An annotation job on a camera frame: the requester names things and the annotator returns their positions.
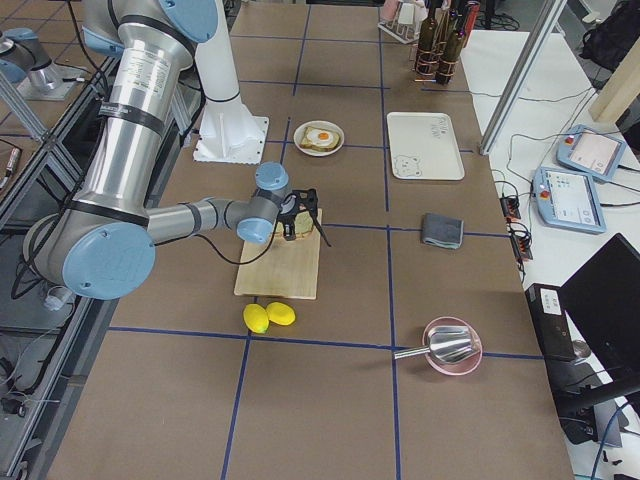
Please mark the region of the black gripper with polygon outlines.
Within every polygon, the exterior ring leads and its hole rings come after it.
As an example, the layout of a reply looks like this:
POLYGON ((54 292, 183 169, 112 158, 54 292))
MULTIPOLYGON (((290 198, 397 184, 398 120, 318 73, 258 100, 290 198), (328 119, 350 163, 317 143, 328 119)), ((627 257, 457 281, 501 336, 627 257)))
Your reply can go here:
POLYGON ((309 211, 309 216, 312 220, 312 223, 315 229, 320 234, 321 238, 324 240, 325 244, 328 247, 331 247, 331 243, 326 236, 323 227, 318 219, 318 196, 317 191, 314 188, 307 190, 293 190, 285 199, 285 202, 281 208, 280 213, 278 214, 277 220, 279 217, 283 218, 286 215, 295 216, 302 211, 309 211))

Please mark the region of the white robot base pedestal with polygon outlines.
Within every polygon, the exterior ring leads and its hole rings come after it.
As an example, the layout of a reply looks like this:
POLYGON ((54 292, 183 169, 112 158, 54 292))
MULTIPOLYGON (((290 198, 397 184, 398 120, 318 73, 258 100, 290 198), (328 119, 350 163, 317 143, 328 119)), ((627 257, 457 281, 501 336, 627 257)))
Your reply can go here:
POLYGON ((254 165, 261 162, 269 119, 243 103, 221 1, 211 39, 198 45, 195 63, 206 97, 194 159, 254 165))

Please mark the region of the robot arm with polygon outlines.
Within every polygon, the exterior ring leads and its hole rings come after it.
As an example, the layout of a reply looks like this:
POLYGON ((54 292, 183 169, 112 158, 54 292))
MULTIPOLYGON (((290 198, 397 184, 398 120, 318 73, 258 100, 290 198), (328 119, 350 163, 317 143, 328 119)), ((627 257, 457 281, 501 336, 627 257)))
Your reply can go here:
POLYGON ((228 161, 265 137, 261 119, 240 97, 221 2, 91 1, 83 36, 119 67, 99 111, 103 128, 81 189, 24 240, 29 270, 79 296, 118 299, 148 278, 159 245, 216 228, 267 245, 276 231, 293 239, 299 214, 317 216, 316 192, 293 189, 275 162, 259 165, 247 201, 145 205, 182 72, 196 68, 201 79, 198 145, 206 159, 228 161))
POLYGON ((1 73, 27 100, 62 101, 85 80, 81 68, 55 63, 25 27, 1 32, 1 73))

